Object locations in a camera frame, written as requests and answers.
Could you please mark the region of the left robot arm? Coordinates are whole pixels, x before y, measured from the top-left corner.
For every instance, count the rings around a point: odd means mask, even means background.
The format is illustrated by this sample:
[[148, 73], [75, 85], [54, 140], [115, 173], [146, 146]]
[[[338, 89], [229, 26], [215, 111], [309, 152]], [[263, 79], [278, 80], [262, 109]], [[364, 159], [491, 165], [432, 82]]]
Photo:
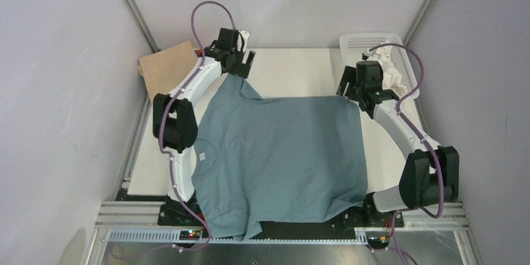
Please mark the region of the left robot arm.
[[155, 95], [152, 102], [152, 133], [170, 162], [168, 195], [177, 201], [173, 217], [182, 225], [196, 220], [197, 208], [189, 201], [192, 183], [191, 149], [198, 137], [195, 106], [210, 85], [224, 74], [246, 79], [254, 51], [248, 51], [250, 33], [222, 28], [209, 46], [200, 49], [197, 63], [184, 80], [168, 94]]

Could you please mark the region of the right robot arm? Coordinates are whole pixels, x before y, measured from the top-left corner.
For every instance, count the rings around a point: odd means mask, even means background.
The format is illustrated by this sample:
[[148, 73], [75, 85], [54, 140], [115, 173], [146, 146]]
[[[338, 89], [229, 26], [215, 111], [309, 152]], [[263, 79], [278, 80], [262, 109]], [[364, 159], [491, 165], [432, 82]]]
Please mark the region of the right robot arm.
[[459, 153], [443, 147], [417, 128], [401, 109], [401, 98], [383, 89], [383, 69], [377, 61], [360, 61], [344, 68], [337, 95], [355, 102], [376, 121], [398, 146], [405, 165], [397, 186], [366, 195], [364, 220], [378, 226], [388, 212], [422, 209], [436, 205], [433, 218], [441, 217], [444, 203], [458, 197]]

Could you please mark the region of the grey-blue t-shirt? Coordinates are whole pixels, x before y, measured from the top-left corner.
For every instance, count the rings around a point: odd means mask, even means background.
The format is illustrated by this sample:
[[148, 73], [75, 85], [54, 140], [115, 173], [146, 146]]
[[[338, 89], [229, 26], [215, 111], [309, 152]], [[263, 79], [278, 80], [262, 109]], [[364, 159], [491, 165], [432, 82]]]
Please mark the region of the grey-blue t-shirt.
[[192, 183], [214, 238], [323, 223], [368, 190], [359, 108], [339, 96], [263, 98], [228, 76], [201, 119]]

